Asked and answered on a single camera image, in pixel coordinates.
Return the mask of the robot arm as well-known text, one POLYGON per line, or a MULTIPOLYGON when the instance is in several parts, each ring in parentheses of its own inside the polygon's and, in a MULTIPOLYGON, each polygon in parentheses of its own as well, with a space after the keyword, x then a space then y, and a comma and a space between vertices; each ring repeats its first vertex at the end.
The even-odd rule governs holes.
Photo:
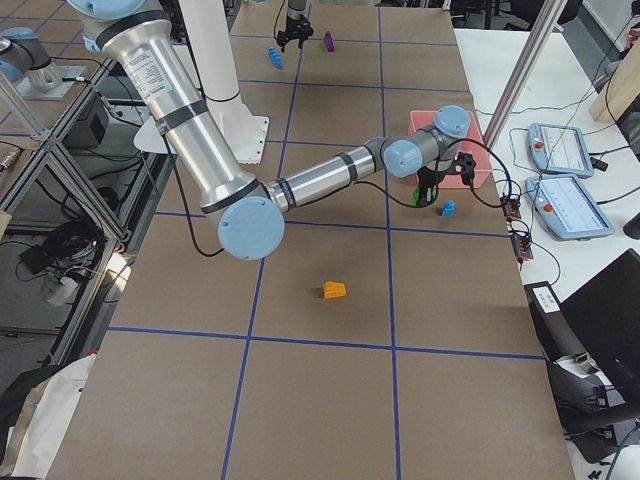
POLYGON ((172 24, 157 1, 73 1, 85 45, 119 62, 148 107, 159 134, 180 156, 202 192, 201 210, 223 250, 241 260, 269 256, 285 232, 284 213, 320 201, 387 170, 403 178, 425 171, 433 193, 456 171, 471 117, 455 105, 432 124, 396 138, 377 137, 328 161, 271 183, 241 168, 206 100, 170 42, 172 24))
POLYGON ((276 43, 282 53, 285 52, 286 46, 294 40, 298 42, 298 48, 301 49, 304 42, 313 35, 314 30, 306 12, 306 0, 287 1, 285 29, 279 30, 275 34, 276 43))

